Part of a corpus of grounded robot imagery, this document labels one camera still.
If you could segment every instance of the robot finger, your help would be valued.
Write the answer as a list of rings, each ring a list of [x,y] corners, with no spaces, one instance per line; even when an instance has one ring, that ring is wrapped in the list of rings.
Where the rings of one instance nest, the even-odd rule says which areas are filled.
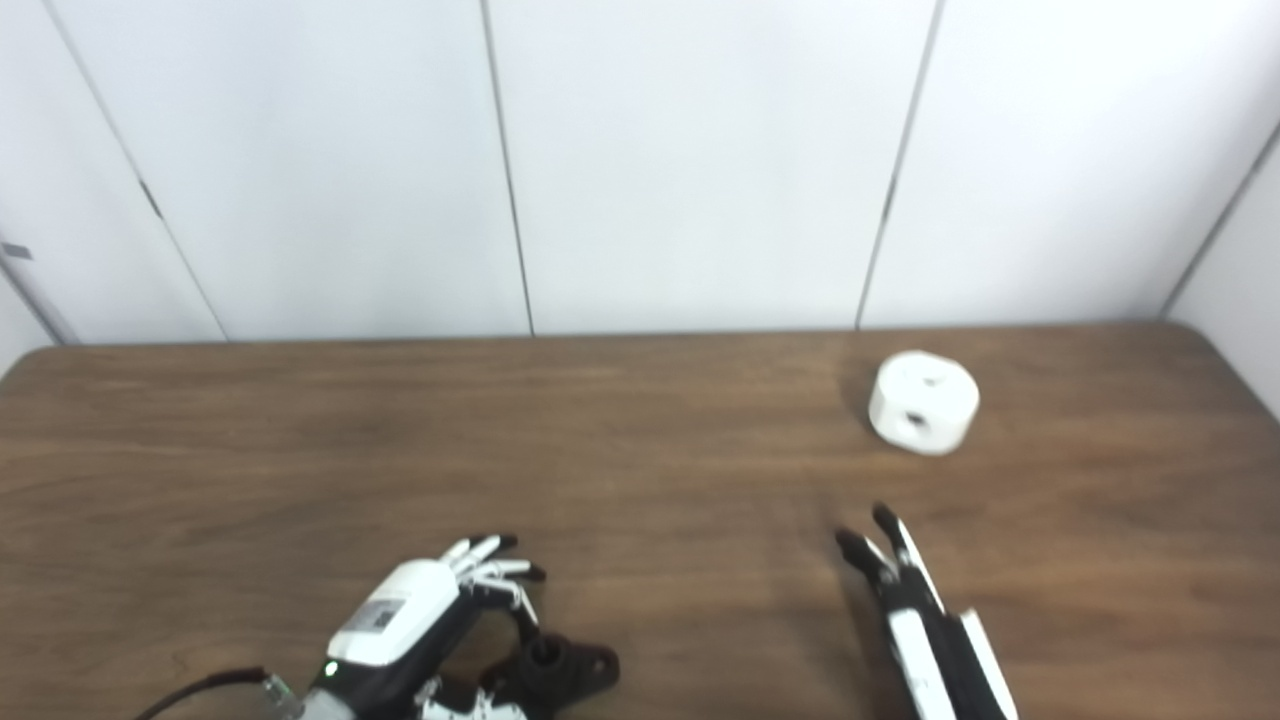
[[[845,562],[856,568],[872,585],[893,580],[897,577],[897,569],[893,564],[865,536],[841,528],[836,530],[836,543],[840,546]]]
[[[919,570],[929,594],[933,596],[933,602],[938,606],[938,610],[943,610],[942,597],[938,596],[938,588],[933,584],[929,569],[924,566],[924,559],[920,557],[920,551],[915,547],[915,541],[911,539],[911,533],[906,529],[906,523],[895,515],[883,502],[876,503],[872,509],[872,518],[884,530],[884,534],[888,536],[888,542],[893,546],[893,555],[897,557],[899,566]]]
[[[520,632],[521,644],[538,637],[538,614],[529,602],[525,588],[515,580],[480,578],[471,588],[480,607],[502,609],[511,614]]]
[[[456,559],[444,560],[453,573],[462,575],[470,573],[476,565],[488,560],[499,550],[516,546],[516,536],[480,536],[470,538],[471,546]]]
[[[489,560],[488,562],[476,565],[467,577],[472,580],[480,578],[521,578],[538,583],[547,579],[547,571],[527,560]]]

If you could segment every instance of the wood grain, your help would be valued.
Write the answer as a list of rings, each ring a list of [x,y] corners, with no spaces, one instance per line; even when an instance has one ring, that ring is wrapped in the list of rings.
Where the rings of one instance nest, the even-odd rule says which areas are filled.
[[[982,387],[951,456],[867,428],[910,347]],[[305,684],[398,561],[507,530],[547,626],[622,657],[566,717],[892,720],[829,539],[883,498],[1023,717],[1275,717],[1277,441],[1158,324],[41,351],[0,384],[0,716],[129,717],[230,665]],[[511,638],[488,619],[454,667]]]

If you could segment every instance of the robotic hand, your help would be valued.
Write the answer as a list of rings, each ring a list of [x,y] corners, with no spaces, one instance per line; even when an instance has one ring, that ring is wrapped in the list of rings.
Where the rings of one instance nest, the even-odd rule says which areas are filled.
[[[895,560],[849,529],[837,530],[836,542],[876,592],[919,720],[1018,720],[978,614],[948,615],[906,525],[879,502],[872,516]]]
[[[311,684],[301,719],[453,720],[472,715],[541,720],[613,685],[618,673],[612,651],[575,647],[563,638],[539,633],[529,596],[515,580],[543,580],[547,574],[527,560],[492,559],[515,544],[515,536],[479,536],[458,541],[438,560],[411,560],[396,568],[329,641],[328,659]],[[465,693],[474,711],[462,711],[466,702],[458,698],[461,685],[438,673],[486,610],[511,614],[521,651],[492,667],[480,691]],[[547,656],[553,647],[561,653],[559,665]],[[591,659],[593,667],[612,667],[612,674],[598,673],[575,683],[576,694],[557,694],[553,682],[526,679],[536,680],[539,669],[547,675],[554,665],[559,673],[556,676],[567,682],[564,667],[579,667],[584,657]],[[508,665],[520,673],[504,670]],[[532,712],[524,714],[522,707]]]

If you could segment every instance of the white cylindrical object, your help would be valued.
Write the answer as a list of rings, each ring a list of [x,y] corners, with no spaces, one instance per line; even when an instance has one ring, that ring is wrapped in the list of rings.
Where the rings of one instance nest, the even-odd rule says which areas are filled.
[[[882,438],[922,455],[959,447],[977,413],[978,383],[969,370],[922,350],[899,352],[881,365],[868,411]]]

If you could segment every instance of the black mount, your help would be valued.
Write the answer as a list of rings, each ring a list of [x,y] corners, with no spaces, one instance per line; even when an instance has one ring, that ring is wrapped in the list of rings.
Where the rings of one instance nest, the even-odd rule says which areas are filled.
[[[529,720],[550,720],[559,710],[618,684],[620,675],[612,650],[547,634],[485,670],[480,685],[493,693],[494,705],[516,703]]]

